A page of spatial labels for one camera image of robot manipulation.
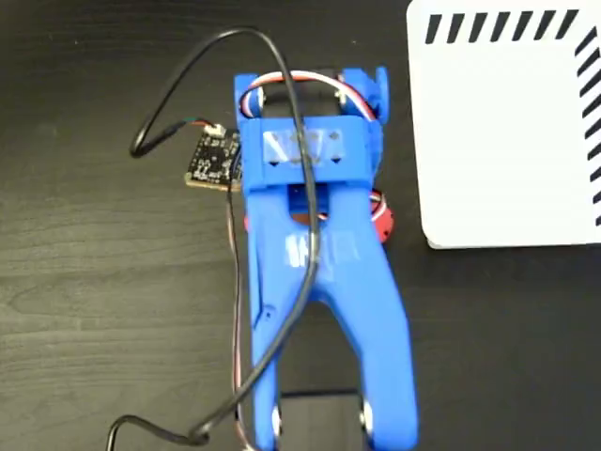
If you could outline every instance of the dark wooden table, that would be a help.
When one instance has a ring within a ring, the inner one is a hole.
[[[419,449],[601,449],[601,253],[426,247],[406,7],[0,1],[2,451],[99,451],[123,412],[183,431],[228,392],[234,278],[223,195],[182,182],[195,131],[142,161],[127,145],[177,61],[239,23],[269,32],[298,68],[390,70],[378,186],[396,212],[388,249],[411,324]],[[232,77],[252,70],[273,70],[263,48],[223,44],[163,123],[197,114],[233,124]],[[293,335],[281,379],[287,389],[356,383],[354,357],[323,308]],[[131,428],[121,439],[119,451],[176,449]],[[236,446],[223,425],[207,449]]]

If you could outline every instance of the black cable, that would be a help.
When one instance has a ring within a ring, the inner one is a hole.
[[[309,149],[305,136],[304,123],[302,120],[301,111],[299,108],[299,100],[294,87],[294,80],[290,73],[290,69],[285,62],[284,56],[275,46],[273,41],[264,33],[250,27],[236,27],[223,32],[217,33],[207,40],[198,44],[192,51],[191,55],[184,60],[184,62],[175,70],[174,74],[167,83],[166,89],[163,95],[160,97],[159,105],[157,108],[146,118],[142,124],[139,132],[135,135],[133,142],[130,147],[130,154],[134,158],[142,157],[146,155],[151,148],[145,145],[146,136],[148,135],[149,129],[154,124],[159,113],[176,90],[177,86],[183,79],[183,77],[192,68],[194,63],[198,61],[208,49],[210,49],[217,42],[230,38],[235,35],[250,35],[260,39],[266,44],[275,59],[280,72],[283,74],[285,79],[285,87],[288,92],[290,100],[291,116],[294,119],[294,125],[296,127],[297,140],[299,142],[300,150],[300,163],[302,167],[302,174],[304,176],[305,193],[307,196],[307,205],[309,213],[309,245],[308,245],[308,261],[306,266],[305,275],[302,279],[297,300],[294,302],[290,314],[284,320],[282,328],[278,331],[277,335],[271,342],[270,346],[266,350],[265,354],[258,362],[258,364],[252,369],[247,379],[242,383],[241,387],[222,405],[220,405],[214,412],[207,415],[202,421],[198,422],[193,428],[190,429],[188,437],[179,434],[175,434],[164,428],[159,428],[147,420],[141,419],[133,415],[125,415],[117,419],[109,431],[107,440],[107,451],[113,451],[115,447],[115,438],[120,426],[125,423],[135,424],[136,426],[143,428],[157,437],[160,437],[168,442],[184,444],[189,446],[200,446],[207,444],[208,433],[221,421],[225,419],[227,415],[232,413],[238,404],[248,396],[254,384],[261,377],[271,360],[284,344],[285,339],[292,331],[297,320],[301,317],[301,314],[307,305],[309,294],[314,285],[316,274],[317,274],[317,260],[319,256],[319,222],[317,218],[317,199],[316,199],[316,181],[311,164],[311,157],[309,155]]]
[[[201,122],[205,125],[210,125],[210,126],[215,125],[211,121],[206,120],[202,117],[187,117],[185,119],[182,119],[182,120],[176,122],[175,124],[165,127],[161,132],[157,133],[156,136],[145,141],[145,143],[141,144],[139,147],[139,150],[138,150],[139,155],[135,155],[135,156],[142,157],[142,156],[148,154],[156,146],[158,146],[159,144],[162,144],[164,141],[166,141],[167,139],[171,138],[174,134],[179,132],[179,130],[181,128],[185,127],[188,124],[192,124],[195,122]]]

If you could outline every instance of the circuit board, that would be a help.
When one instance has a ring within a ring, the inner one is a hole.
[[[240,149],[237,130],[222,126],[205,127],[185,175],[186,184],[194,188],[227,191],[230,166]],[[232,191],[240,191],[240,166],[234,172]]]

